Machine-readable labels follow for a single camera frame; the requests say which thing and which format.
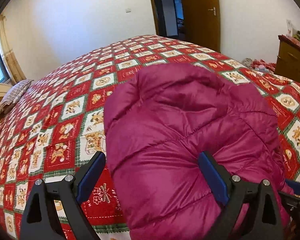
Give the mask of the magenta puffer down jacket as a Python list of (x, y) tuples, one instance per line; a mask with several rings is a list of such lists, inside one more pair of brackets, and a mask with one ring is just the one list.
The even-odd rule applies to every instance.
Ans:
[(131, 239), (203, 239), (221, 208), (198, 166), (208, 152), (231, 174), (292, 193), (277, 116), (256, 87), (201, 67), (138, 71), (104, 106), (107, 167)]

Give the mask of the pile of clothes on floor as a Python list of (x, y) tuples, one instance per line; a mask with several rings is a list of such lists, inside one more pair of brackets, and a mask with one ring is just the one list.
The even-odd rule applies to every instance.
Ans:
[(250, 58), (245, 58), (241, 64), (250, 69), (270, 74), (274, 74), (276, 68), (276, 63), (266, 62), (264, 60), (252, 60)]

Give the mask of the red patchwork bear bedspread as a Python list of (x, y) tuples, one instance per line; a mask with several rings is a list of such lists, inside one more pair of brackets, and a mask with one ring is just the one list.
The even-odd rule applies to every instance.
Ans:
[(93, 50), (32, 85), (1, 120), (0, 224), (20, 233), (37, 179), (58, 181), (105, 150), (103, 106), (116, 85), (153, 64), (190, 63), (236, 84), (252, 83), (277, 114), (286, 177), (300, 181), (300, 83), (208, 48), (157, 35)]

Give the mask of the striped grey pillow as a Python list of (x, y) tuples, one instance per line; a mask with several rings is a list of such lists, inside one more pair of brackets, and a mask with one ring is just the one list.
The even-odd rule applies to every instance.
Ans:
[(33, 80), (22, 80), (14, 85), (0, 102), (0, 114), (7, 114), (31, 86)]

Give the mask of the brown wooden dresser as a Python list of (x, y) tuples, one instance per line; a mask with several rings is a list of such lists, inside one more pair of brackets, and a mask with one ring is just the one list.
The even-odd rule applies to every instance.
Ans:
[(274, 73), (300, 83), (300, 46), (285, 35), (278, 38), (280, 45)]

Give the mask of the beige patterned curtain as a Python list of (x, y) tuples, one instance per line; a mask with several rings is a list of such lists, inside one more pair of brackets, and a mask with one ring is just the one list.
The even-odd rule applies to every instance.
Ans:
[(6, 17), (3, 14), (1, 14), (0, 15), (0, 56), (11, 82), (15, 85), (20, 81), (26, 80), (26, 76), (21, 70), (19, 62), (15, 57), (15, 53), (8, 43), (5, 21), (6, 21)]

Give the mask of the clutter on dresser top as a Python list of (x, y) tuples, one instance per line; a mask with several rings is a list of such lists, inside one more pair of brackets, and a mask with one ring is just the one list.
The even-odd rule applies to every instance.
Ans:
[(287, 34), (286, 36), (300, 47), (300, 31), (294, 28), (291, 20), (286, 20), (287, 22)]

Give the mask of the brown wooden door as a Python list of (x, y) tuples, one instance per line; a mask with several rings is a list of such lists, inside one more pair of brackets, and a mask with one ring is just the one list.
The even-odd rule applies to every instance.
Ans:
[[(221, 20), (219, 0), (181, 0), (187, 41), (219, 52)], [(208, 11), (215, 7), (217, 15)]]

